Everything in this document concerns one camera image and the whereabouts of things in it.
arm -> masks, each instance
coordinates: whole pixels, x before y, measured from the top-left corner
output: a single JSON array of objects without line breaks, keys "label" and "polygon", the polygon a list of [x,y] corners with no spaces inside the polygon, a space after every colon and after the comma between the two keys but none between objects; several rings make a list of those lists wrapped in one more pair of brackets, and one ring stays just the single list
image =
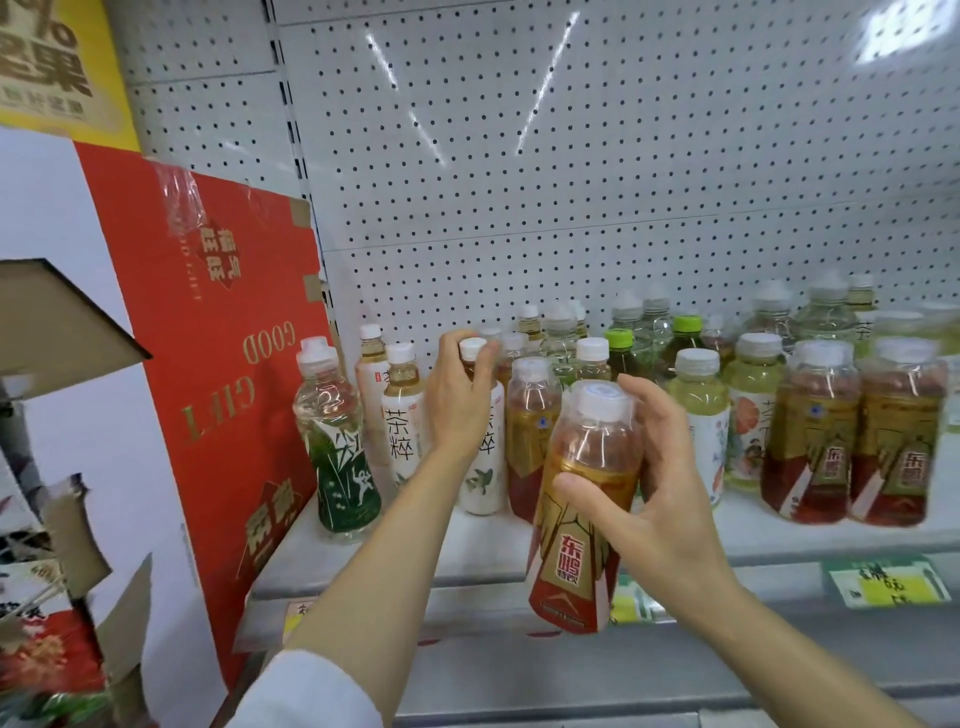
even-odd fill
[{"label": "arm", "polygon": [[686,413],[653,382],[618,382],[639,400],[655,492],[634,516],[577,475],[558,475],[554,486],[600,528],[637,583],[710,645],[780,728],[923,726],[740,586],[696,472]]},{"label": "arm", "polygon": [[437,366],[427,380],[433,450],[285,645],[337,665],[388,725],[410,674],[460,482],[487,431],[496,346],[480,352],[474,385],[458,351],[460,340],[470,335],[454,331],[442,337]]}]

forearm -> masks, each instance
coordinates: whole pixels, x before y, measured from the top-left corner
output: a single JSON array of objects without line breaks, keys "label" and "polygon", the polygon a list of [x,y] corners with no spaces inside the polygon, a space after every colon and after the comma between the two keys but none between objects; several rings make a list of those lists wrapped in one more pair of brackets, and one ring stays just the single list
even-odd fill
[{"label": "forearm", "polygon": [[326,657],[393,720],[469,459],[433,451],[370,538],[310,608],[287,649]]},{"label": "forearm", "polygon": [[924,724],[739,584],[724,581],[692,626],[780,728]]}]

white sleeve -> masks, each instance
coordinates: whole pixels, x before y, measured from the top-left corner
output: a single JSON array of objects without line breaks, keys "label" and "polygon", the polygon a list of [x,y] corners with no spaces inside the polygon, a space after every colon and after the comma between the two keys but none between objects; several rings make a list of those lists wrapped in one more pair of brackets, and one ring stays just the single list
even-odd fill
[{"label": "white sleeve", "polygon": [[251,685],[227,728],[383,728],[353,679],[323,657],[280,652]]}]

hand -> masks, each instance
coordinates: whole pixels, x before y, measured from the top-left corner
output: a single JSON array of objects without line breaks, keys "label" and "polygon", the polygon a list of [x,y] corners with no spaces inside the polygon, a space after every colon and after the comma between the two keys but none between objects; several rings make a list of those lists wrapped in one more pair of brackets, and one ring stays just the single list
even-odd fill
[{"label": "hand", "polygon": [[695,626],[717,590],[737,582],[697,474],[686,412],[648,379],[620,375],[617,383],[639,400],[655,492],[632,515],[579,475],[561,473],[554,487],[607,537],[644,591],[677,621]]},{"label": "hand", "polygon": [[477,355],[470,381],[460,360],[459,345],[476,335],[475,331],[461,328],[441,336],[437,364],[426,380],[434,449],[470,458],[487,434],[493,365],[500,352],[498,341],[488,341]]}]

green bottle cap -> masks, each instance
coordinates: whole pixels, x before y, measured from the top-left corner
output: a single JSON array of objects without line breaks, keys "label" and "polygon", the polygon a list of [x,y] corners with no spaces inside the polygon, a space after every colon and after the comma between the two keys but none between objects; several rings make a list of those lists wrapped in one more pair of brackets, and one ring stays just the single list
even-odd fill
[{"label": "green bottle cap", "polygon": [[634,345],[634,333],[628,328],[609,328],[604,336],[611,349],[629,349]]},{"label": "green bottle cap", "polygon": [[704,329],[704,322],[696,314],[674,316],[674,333],[698,333]]}]

